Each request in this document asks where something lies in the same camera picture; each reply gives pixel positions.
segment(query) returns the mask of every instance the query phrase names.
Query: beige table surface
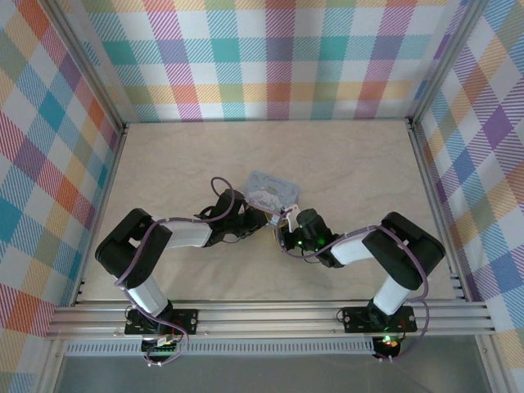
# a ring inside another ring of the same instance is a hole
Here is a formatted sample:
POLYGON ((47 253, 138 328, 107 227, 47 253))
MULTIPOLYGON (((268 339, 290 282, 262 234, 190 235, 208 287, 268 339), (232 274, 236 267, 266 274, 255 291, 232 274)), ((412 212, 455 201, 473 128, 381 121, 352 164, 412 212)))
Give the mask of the beige table surface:
MULTIPOLYGON (((436 235, 404 121, 266 121, 133 124, 98 242, 135 207, 199 213, 216 202, 211 177, 241 190, 254 169, 300 185, 299 207, 314 207, 335 233, 395 210, 436 235)), ((171 299, 367 300, 386 274, 376 260, 343 269, 294 260, 262 228, 234 245, 167 250, 153 276, 171 299)), ((122 299, 114 281, 92 257, 80 299, 122 299)), ((454 298, 445 261, 430 275, 429 297, 454 298)))

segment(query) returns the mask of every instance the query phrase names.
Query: plaid wall panel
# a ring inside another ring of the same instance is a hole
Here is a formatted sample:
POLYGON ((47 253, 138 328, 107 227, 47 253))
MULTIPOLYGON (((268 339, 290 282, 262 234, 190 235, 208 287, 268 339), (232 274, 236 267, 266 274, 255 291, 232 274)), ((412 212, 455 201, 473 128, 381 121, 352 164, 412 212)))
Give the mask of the plaid wall panel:
POLYGON ((524 1, 491 0, 426 114, 424 151, 476 299, 524 391, 524 1))
POLYGON ((141 122, 403 118, 466 2, 61 0, 141 122))
POLYGON ((0 2, 0 392, 29 391, 117 132, 37 0, 0 2))

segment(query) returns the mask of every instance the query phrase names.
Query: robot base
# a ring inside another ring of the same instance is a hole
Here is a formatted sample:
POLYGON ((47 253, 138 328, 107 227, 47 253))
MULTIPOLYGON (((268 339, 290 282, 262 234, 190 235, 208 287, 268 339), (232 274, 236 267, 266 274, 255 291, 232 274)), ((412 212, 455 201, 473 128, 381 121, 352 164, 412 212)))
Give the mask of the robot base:
MULTIPOLYGON (((151 326, 151 321, 138 312, 137 309, 131 309, 127 313, 128 322, 125 325, 125 336, 145 336, 151 334, 168 334, 171 333, 171 328, 161 325, 155 328, 148 328, 151 326)), ((198 326, 198 310, 197 309, 172 309, 169 311, 169 319, 167 322, 174 323, 183 328, 189 335, 197 333, 198 326)))
POLYGON ((346 333, 404 333, 416 332, 417 321, 413 307, 402 306, 391 316, 388 324, 377 327, 369 319, 368 307, 345 307, 342 310, 342 320, 346 333))

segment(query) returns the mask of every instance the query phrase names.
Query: purple cable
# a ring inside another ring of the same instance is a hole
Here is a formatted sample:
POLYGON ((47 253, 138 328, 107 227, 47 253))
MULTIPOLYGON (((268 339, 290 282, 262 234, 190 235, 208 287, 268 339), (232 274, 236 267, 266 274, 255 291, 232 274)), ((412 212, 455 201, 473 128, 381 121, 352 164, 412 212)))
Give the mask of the purple cable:
POLYGON ((408 257, 411 259, 411 261, 413 262, 413 264, 415 265, 415 268, 417 268, 417 271, 418 271, 418 274, 420 274, 420 277, 422 278, 422 283, 424 285, 424 291, 423 293, 420 295, 420 296, 415 296, 414 298, 412 299, 407 299, 407 301, 410 301, 410 302, 415 302, 415 301, 420 301, 420 300, 424 300, 426 299, 427 297, 427 293, 429 292, 429 282, 427 282, 427 275, 426 275, 426 272, 424 272, 424 269, 423 267, 420 265, 420 262, 418 262, 418 259, 417 257, 414 255, 414 253, 404 244, 404 242, 402 242, 392 231, 390 231, 389 229, 387 228, 384 228, 380 225, 369 225, 365 228, 361 228, 361 229, 357 229, 356 231, 353 231, 351 233, 346 233, 344 236, 342 237, 339 237, 338 239, 336 239, 334 242, 331 242, 330 244, 328 244, 327 246, 325 246, 324 248, 314 252, 313 254, 308 254, 308 255, 293 255, 291 252, 289 252, 288 250, 286 250, 286 248, 282 245, 282 236, 281 236, 281 233, 279 231, 280 229, 280 225, 282 224, 282 221, 284 220, 284 218, 286 217, 286 215, 288 213, 291 213, 291 210, 287 210, 285 211, 284 213, 282 213, 280 215, 280 218, 278 219, 278 222, 277 222, 277 242, 278 242, 278 245, 280 246, 280 248, 282 249, 282 252, 286 255, 289 255, 293 258, 296 258, 298 260, 305 260, 305 259, 308 259, 312 256, 317 256, 317 255, 320 255, 322 254, 323 252, 325 252, 326 250, 329 250, 330 248, 332 248, 333 246, 335 246, 336 244, 338 243, 341 243, 345 240, 348 240, 348 239, 351 239, 352 237, 355 237, 355 236, 358 236, 358 235, 361 235, 362 233, 366 233, 366 232, 370 232, 370 231, 373 231, 375 229, 378 229, 380 231, 383 231, 386 235, 388 235, 389 237, 391 237, 393 240, 395 240, 395 242, 400 246, 400 248, 408 255, 408 257))
MULTIPOLYGON (((226 183, 226 185, 228 186, 229 190, 231 190, 231 193, 233 195, 234 193, 234 189, 233 189, 233 186, 231 185, 231 183, 226 180, 225 178, 221 178, 221 177, 218 177, 218 176, 215 176, 211 179, 211 188, 213 189, 213 192, 220 197, 220 194, 218 194, 218 192, 216 191, 216 188, 215 188, 215 180, 221 180, 223 181, 224 183, 226 183)), ((173 329, 177 329, 179 332, 182 332, 184 338, 185 338, 185 346, 174 356, 168 358, 166 361, 158 364, 158 363, 155 363, 153 361, 151 361, 151 359, 149 358, 149 352, 147 353, 146 355, 146 361, 149 363, 149 364, 153 364, 153 365, 164 365, 164 364, 168 364, 168 363, 171 363, 172 361, 174 361, 175 359, 177 359, 186 349, 187 349, 187 346, 189 346, 189 335, 187 334, 187 332, 182 328, 180 327, 179 325, 176 325, 174 323, 171 323, 171 322, 167 322, 167 321, 164 321, 162 319, 159 319, 157 317, 154 317, 152 316, 151 314, 149 314, 146 310, 144 310, 142 307, 140 307, 139 305, 136 304, 136 302, 133 300, 133 298, 131 297, 131 295, 128 293, 127 289, 125 289, 124 287, 122 287, 122 282, 131 274, 131 272, 133 271, 134 267, 136 266, 137 262, 138 262, 138 257, 142 254, 142 250, 144 248, 144 245, 146 244, 146 241, 147 239, 149 238, 149 235, 151 234, 151 232, 153 231, 153 229, 157 226, 157 225, 160 225, 160 224, 163 224, 163 223, 168 223, 169 221, 179 221, 179 222, 189 222, 189 223, 203 223, 203 224, 207 224, 207 223, 212 223, 214 221, 218 221, 219 219, 222 219, 224 218, 226 215, 229 214, 229 212, 231 211, 231 209, 233 208, 233 205, 235 203, 235 200, 234 198, 231 198, 231 203, 229 204, 229 207, 228 209, 223 212, 221 215, 217 216, 217 217, 214 217, 213 219, 187 219, 187 218, 184 218, 184 217, 172 217, 172 218, 169 218, 169 219, 159 219, 157 221, 155 221, 146 231, 146 233, 144 234, 144 237, 142 238, 142 241, 140 242, 140 246, 138 246, 138 249, 137 251, 135 252, 135 255, 133 257, 133 260, 131 261, 131 264, 129 264, 129 267, 124 271, 124 273, 116 280, 115 282, 115 285, 117 287, 119 287, 120 289, 122 289, 124 291, 124 294, 125 296, 129 299, 129 301, 131 301, 131 303, 134 305, 134 307, 142 314, 144 315, 146 318, 152 320, 152 321, 155 321, 157 323, 161 323, 161 324, 164 324, 165 326, 169 326, 170 328, 173 328, 173 329)))
POLYGON ((424 323, 424 327, 422 328, 422 330, 420 332, 420 335, 417 337, 417 340, 413 343, 413 345, 410 346, 402 354, 396 356, 396 359, 402 359, 407 354, 411 353, 413 348, 417 347, 420 344, 420 342, 422 341, 422 339, 424 338, 424 336, 426 335, 427 328, 429 327, 429 319, 430 319, 429 307, 427 306, 427 303, 424 301, 424 299, 426 299, 427 294, 429 292, 429 282, 427 281, 426 272, 424 272, 423 267, 420 265, 420 262, 418 261, 417 257, 414 255, 414 253, 404 244, 404 242, 402 242, 399 239, 398 236, 396 236, 389 229, 384 228, 384 227, 382 227, 380 225, 369 225, 369 226, 367 226, 365 228, 357 229, 356 231, 353 231, 351 233, 347 233, 344 236, 339 237, 334 242, 328 244, 327 246, 325 246, 324 248, 314 252, 313 254, 293 255, 291 252, 286 250, 286 248, 282 245, 282 242, 281 242, 282 239, 281 239, 280 231, 279 231, 280 225, 282 224, 282 221, 283 221, 284 217, 288 213, 290 213, 290 212, 291 212, 291 210, 285 211, 284 213, 281 214, 280 218, 278 219, 278 222, 277 222, 277 242, 278 242, 278 245, 280 246, 280 248, 282 249, 282 252, 284 252, 286 255, 289 255, 289 256, 291 256, 293 258, 296 258, 298 260, 305 260, 305 259, 307 259, 307 258, 309 258, 311 256, 317 256, 317 255, 325 252, 325 250, 330 249, 331 247, 335 246, 336 244, 338 244, 340 242, 343 242, 345 240, 351 239, 352 237, 361 235, 362 233, 370 232, 370 231, 376 230, 376 229, 378 229, 380 231, 383 231, 386 235, 391 237, 400 246, 400 248, 402 248, 402 250, 408 255, 408 257, 411 259, 411 261, 413 262, 413 264, 417 268, 417 271, 420 274, 420 277, 422 278, 422 283, 424 285, 424 290, 423 290, 423 292, 422 292, 422 294, 420 296, 415 296, 414 298, 407 299, 406 301, 409 301, 409 302, 412 302, 412 303, 414 303, 416 301, 420 301, 424 305, 424 307, 426 309, 426 322, 424 323))
POLYGON ((133 299, 133 297, 131 297, 131 295, 129 294, 128 290, 127 289, 124 289, 124 295, 125 297, 128 298, 128 300, 131 302, 131 304, 133 305, 134 308, 136 308, 140 314, 142 314, 144 317, 146 317, 147 319, 150 319, 151 321, 154 321, 154 322, 157 322, 157 323, 161 323, 165 326, 169 326, 170 328, 173 328, 173 329, 176 329, 178 330, 179 332, 181 332, 183 334, 183 337, 185 339, 185 344, 184 346, 178 351, 178 353, 176 355, 173 355, 171 356, 170 358, 168 358, 167 360, 163 361, 163 362, 153 362, 150 358, 149 358, 149 354, 151 353, 150 351, 147 352, 146 354, 146 361, 150 364, 150 365, 153 365, 153 366, 164 366, 166 364, 169 364, 171 363, 172 361, 176 360, 178 357, 180 357, 180 355, 187 349, 187 347, 189 346, 189 335, 187 334, 186 330, 179 326, 179 325, 176 325, 174 323, 171 323, 171 322, 167 322, 163 319, 160 319, 160 318, 157 318, 157 317, 154 317, 152 316, 151 314, 149 314, 145 309, 143 309, 142 307, 140 307, 133 299))
MULTIPOLYGON (((232 194, 234 193, 233 186, 231 185, 231 183, 228 180, 226 180, 225 178, 220 178, 218 176, 215 176, 215 177, 213 177, 211 179, 211 188, 213 189, 213 192, 215 194, 219 195, 217 193, 216 189, 215 189, 215 185, 214 185, 214 181, 215 180, 221 180, 224 183, 226 183, 226 185, 231 190, 231 193, 232 194)), ((136 266, 136 264, 138 262, 138 257, 142 254, 142 250, 144 248, 144 245, 147 242, 147 239, 149 238, 149 235, 151 234, 151 232, 153 231, 153 229, 157 225, 160 225, 160 224, 163 224, 163 223, 168 223, 170 221, 179 221, 179 222, 186 222, 186 223, 204 223, 204 224, 212 223, 214 221, 218 221, 219 219, 223 219, 226 215, 228 215, 229 212, 231 211, 231 209, 233 208, 234 203, 235 203, 234 198, 231 198, 231 203, 229 204, 228 209, 224 213, 222 213, 221 215, 219 215, 217 217, 214 217, 213 219, 187 219, 187 218, 184 218, 184 217, 172 217, 170 219, 159 219, 159 220, 155 221, 147 229, 146 233, 144 234, 144 237, 142 238, 142 241, 140 242, 140 246, 138 246, 138 249, 137 249, 137 251, 134 254, 134 257, 133 257, 133 260, 131 261, 131 264, 129 264, 128 268, 124 271, 124 273, 122 273, 122 275, 120 277, 118 277, 118 279, 115 282, 115 286, 116 287, 120 287, 122 285, 122 282, 124 282, 124 280, 131 274, 131 272, 133 271, 134 267, 136 266)))

